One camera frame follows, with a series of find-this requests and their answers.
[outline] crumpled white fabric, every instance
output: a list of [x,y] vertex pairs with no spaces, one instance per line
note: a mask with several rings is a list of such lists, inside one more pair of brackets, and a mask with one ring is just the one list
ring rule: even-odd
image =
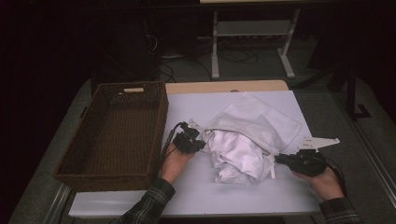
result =
[[248,92],[205,127],[205,152],[220,168],[216,182],[255,185],[273,167],[302,124]]

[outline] plaid shirt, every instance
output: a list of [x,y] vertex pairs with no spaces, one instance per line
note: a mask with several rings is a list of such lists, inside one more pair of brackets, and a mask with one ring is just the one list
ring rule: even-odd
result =
[[117,223],[157,223],[166,204],[172,199],[175,189],[166,180],[158,178],[143,195],[140,202],[126,212]]
[[347,198],[331,199],[319,206],[329,224],[363,223]]

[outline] white table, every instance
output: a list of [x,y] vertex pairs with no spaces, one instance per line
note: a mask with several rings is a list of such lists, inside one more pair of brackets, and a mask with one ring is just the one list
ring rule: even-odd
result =
[[[286,154],[296,153],[297,146],[303,138],[311,134],[293,92],[288,91],[286,84],[282,81],[168,85],[169,109],[163,142],[177,123],[193,119],[205,126],[220,111],[242,95],[242,92],[208,91],[246,91],[247,89],[253,90],[250,94],[303,124],[298,136],[282,151]],[[319,212],[320,198],[305,181],[294,176],[285,165],[278,164],[275,170],[276,179],[268,176],[257,186],[220,184],[215,182],[215,176],[219,170],[212,168],[209,155],[198,152],[176,182],[177,193],[164,209],[163,216],[281,216]],[[144,193],[143,190],[77,193],[69,215],[72,217],[119,217],[137,203]]]

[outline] brown wicker basket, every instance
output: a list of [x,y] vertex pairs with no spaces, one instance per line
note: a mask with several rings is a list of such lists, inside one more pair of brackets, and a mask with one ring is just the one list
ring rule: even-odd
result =
[[168,104],[163,82],[100,85],[54,177],[76,192],[147,189]]

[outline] black handheld controller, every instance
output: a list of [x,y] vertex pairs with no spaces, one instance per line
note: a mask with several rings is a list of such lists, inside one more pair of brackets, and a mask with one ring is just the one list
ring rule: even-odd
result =
[[205,142],[196,140],[199,132],[196,129],[190,128],[186,122],[180,123],[180,128],[184,132],[177,133],[173,143],[178,150],[184,153],[194,153],[204,148]]
[[315,149],[300,149],[297,154],[279,154],[275,156],[276,162],[285,164],[297,173],[308,176],[323,174],[328,166],[326,158]]

